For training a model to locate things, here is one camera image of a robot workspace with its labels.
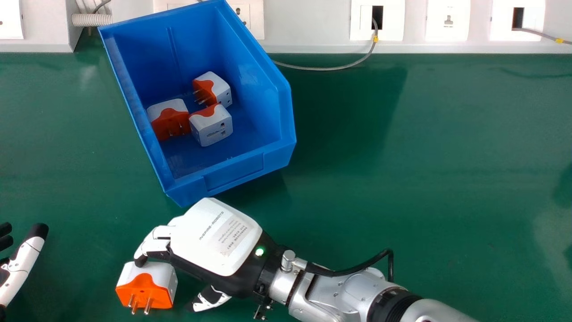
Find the robotic arm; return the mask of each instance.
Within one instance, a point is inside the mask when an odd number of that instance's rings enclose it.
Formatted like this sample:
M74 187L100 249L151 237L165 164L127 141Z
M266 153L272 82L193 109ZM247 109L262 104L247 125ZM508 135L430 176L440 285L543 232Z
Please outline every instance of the robotic arm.
M393 252L332 271L296 257L276 244L242 212L204 198L183 216L153 229L135 252L173 266L208 284L187 306L194 312L218 307L231 297L253 297L254 318L266 320L274 303L303 322L472 322L463 313L423 299L393 283ZM388 258L388 277L371 267Z

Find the blue plastic bin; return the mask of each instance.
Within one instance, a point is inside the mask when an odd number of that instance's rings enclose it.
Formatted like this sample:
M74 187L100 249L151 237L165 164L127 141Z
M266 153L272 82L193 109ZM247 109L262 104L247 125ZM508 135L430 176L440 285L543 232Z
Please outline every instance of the blue plastic bin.
M290 85L224 0L99 30L141 142L179 206L288 165L296 144ZM159 142L145 110L181 98L198 111L191 83L209 70L231 86L233 134L209 147L191 135Z

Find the plug pin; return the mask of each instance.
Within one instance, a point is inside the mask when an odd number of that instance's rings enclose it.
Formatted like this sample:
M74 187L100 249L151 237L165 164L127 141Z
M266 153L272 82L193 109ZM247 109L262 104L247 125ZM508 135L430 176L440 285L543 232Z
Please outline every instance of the plug pin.
M131 297L129 298L129 302L127 303L128 308L133 306L133 300L134 299L135 299L135 294L131 294Z
M131 314L135 315L135 313L137 312L137 305L139 304L139 302L135 302L135 304L133 304L133 308L131 309Z
M149 298L147 300L147 305L145 306L145 311L143 311L143 313L145 315L149 315L149 311L151 311L151 303L153 302L153 299Z

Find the black cable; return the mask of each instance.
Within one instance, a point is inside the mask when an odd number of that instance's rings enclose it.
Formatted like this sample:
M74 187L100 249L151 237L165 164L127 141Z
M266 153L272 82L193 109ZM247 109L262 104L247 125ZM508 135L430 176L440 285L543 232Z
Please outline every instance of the black cable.
M380 261L385 256L387 256L387 281L393 282L394 281L394 254L393 254L393 250L391 250L390 248L386 248L386 249L382 250L379 254L370 258L369 260L366 260L365 262L363 262L359 265L356 265L354 267L348 268L348 269L330 270L330 269L324 268L322 266L318 266L314 263L308 263L308 265L306 266L306 272L312 273L312 274L317 274L317 275L322 275L322 276L326 276L326 277L337 277L337 276L350 275L350 274L357 273L361 270L364 270L364 269L372 266L373 264L377 263L378 261Z

